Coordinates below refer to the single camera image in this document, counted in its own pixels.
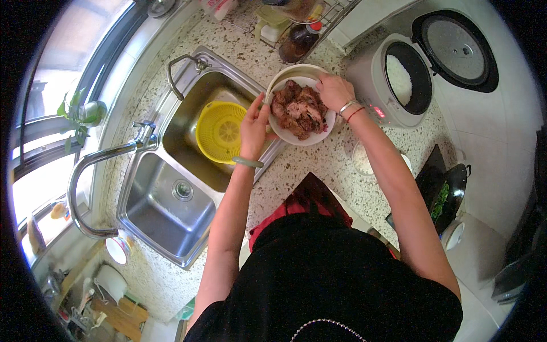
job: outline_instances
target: potted plant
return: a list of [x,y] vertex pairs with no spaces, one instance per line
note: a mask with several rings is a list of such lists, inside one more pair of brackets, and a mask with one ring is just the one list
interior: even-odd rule
[[68,154],[70,151],[71,139],[76,137],[76,141],[83,146],[85,139],[90,137],[88,129],[98,126],[102,119],[106,116],[106,105],[102,101],[92,101],[85,105],[80,105],[80,98],[85,88],[74,92],[70,103],[67,102],[67,94],[63,98],[63,101],[57,109],[57,115],[63,116],[70,121],[68,127],[63,127],[60,130],[60,134],[65,134],[68,131],[74,131],[74,135],[71,135],[66,139],[65,152]]

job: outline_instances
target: woman's right hand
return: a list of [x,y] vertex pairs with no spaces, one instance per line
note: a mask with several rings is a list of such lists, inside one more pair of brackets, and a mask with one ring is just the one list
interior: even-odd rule
[[319,90],[321,101],[329,109],[338,113],[346,103],[355,100],[353,85],[340,76],[321,74],[319,79],[321,82],[317,83],[316,87]]

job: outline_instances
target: red string bracelet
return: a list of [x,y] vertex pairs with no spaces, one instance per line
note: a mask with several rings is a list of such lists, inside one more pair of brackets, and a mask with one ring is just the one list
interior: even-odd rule
[[358,110],[356,110],[355,112],[351,113],[351,115],[347,118],[346,122],[350,122],[351,117],[354,116],[355,113],[359,112],[361,109],[365,109],[365,107],[361,107]]

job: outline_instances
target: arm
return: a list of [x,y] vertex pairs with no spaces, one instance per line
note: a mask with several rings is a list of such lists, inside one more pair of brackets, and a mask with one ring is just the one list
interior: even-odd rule
[[[261,93],[251,104],[241,123],[240,156],[245,159],[258,160],[264,144],[270,108],[264,105],[260,112],[258,111],[263,99],[264,93]],[[236,165],[226,193],[211,222],[207,259],[188,329],[194,325],[205,308],[226,299],[239,273],[239,254],[247,225],[253,179],[253,167]]]
[[[355,99],[351,83],[339,76],[325,74],[321,81],[317,88],[327,107],[339,111]],[[342,116],[347,120],[360,108],[361,105],[352,105]],[[365,147],[378,185],[391,207],[402,261],[420,277],[444,285],[461,300],[456,276],[412,173],[395,145],[363,111],[353,115],[349,125]]]

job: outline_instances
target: black shirt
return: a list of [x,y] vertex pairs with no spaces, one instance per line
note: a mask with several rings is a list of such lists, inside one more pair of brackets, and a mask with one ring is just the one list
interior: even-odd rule
[[184,341],[450,341],[462,318],[455,294],[375,237],[301,213],[264,229]]

